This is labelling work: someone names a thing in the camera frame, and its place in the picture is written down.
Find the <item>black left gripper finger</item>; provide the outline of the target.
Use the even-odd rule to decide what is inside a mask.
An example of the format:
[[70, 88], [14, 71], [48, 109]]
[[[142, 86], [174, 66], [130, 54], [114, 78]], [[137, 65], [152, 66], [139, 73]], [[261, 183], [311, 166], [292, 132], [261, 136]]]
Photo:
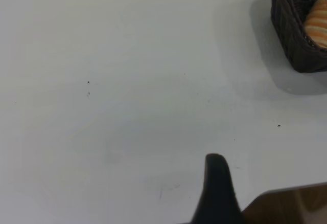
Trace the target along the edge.
[[211, 153], [205, 157], [204, 183], [191, 223], [244, 223], [226, 159]]

